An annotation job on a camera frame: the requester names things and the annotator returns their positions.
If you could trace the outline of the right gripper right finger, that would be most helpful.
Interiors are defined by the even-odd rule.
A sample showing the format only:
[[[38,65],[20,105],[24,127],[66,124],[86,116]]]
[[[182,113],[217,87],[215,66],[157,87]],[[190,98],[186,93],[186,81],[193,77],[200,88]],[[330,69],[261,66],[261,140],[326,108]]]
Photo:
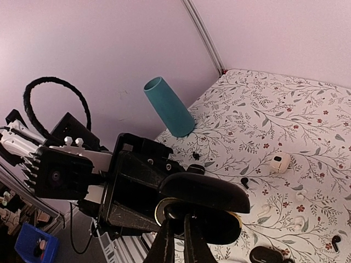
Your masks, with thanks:
[[[184,220],[184,262],[216,263],[195,218],[186,215]]]

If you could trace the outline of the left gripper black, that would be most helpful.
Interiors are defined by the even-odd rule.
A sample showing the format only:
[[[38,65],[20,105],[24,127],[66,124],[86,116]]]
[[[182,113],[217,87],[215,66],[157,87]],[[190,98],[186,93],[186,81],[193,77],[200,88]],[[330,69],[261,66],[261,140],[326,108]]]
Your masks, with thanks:
[[[99,223],[125,236],[157,232],[155,209],[159,184],[185,169],[169,158],[173,150],[162,143],[130,133],[118,136],[112,155],[109,183],[100,207]]]

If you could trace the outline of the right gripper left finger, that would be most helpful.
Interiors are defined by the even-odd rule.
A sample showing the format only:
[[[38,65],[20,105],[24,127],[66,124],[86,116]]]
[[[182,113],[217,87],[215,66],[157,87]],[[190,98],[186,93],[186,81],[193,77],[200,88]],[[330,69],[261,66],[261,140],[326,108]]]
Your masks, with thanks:
[[[173,263],[174,258],[173,220],[166,219],[162,223],[144,263]]]

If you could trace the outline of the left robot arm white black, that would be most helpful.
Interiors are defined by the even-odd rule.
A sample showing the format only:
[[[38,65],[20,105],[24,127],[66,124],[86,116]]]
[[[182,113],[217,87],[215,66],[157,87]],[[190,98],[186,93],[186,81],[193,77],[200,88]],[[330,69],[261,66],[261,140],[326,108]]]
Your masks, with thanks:
[[[1,127],[1,157],[19,166],[25,185],[39,198],[67,200],[95,218],[105,231],[127,236],[157,232],[155,210],[161,200],[159,184],[182,166],[170,160],[172,149],[130,133],[117,137],[113,151],[100,144],[91,124],[82,124],[67,113],[52,131],[38,121],[31,105],[33,88],[55,83],[73,91],[89,114],[82,93],[56,77],[41,77],[25,88],[26,114],[12,110]]]

